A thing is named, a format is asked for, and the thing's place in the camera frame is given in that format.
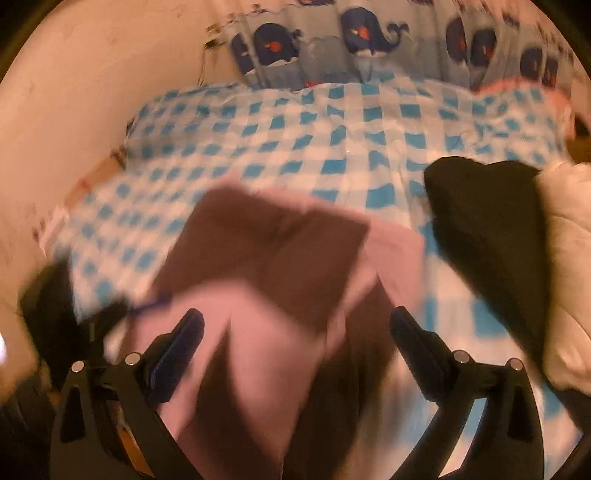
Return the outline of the pink and brown jacket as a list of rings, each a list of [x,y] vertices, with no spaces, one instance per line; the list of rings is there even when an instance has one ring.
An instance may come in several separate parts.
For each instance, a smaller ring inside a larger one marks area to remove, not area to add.
[[[187,310],[204,337],[159,410],[206,479],[368,479],[394,308],[422,301],[424,241],[304,195],[222,183],[197,203],[133,317],[144,351]]]

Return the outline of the black garment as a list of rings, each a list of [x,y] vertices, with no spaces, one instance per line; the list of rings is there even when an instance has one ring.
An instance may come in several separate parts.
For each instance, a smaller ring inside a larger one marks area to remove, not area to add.
[[[544,372],[550,307],[547,224],[536,177],[517,161],[452,156],[424,172],[435,238],[536,364],[575,424],[590,430],[590,393],[556,388]]]

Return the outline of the white padded garment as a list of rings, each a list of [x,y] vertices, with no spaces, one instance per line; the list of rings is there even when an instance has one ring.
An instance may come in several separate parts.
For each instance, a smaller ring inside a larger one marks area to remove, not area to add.
[[[590,165],[555,161],[536,177],[547,224],[550,307],[544,372],[590,393]]]

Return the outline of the blue white checkered plastic bedcover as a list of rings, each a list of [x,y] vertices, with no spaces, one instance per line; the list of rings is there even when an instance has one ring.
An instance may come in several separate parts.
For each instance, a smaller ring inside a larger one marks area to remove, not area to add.
[[[127,170],[72,212],[51,254],[68,257],[81,308],[141,294],[189,209],[238,175],[431,235],[416,201],[440,154],[540,166],[563,144],[537,92],[485,95],[434,81],[328,84],[293,93],[245,87],[172,91],[145,105],[127,137]]]

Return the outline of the whale pattern curtain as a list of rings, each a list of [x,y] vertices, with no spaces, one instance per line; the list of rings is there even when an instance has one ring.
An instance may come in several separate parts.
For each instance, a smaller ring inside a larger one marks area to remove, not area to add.
[[[530,1],[218,1],[245,81],[300,90],[397,73],[480,90],[525,79],[571,93],[583,72]]]

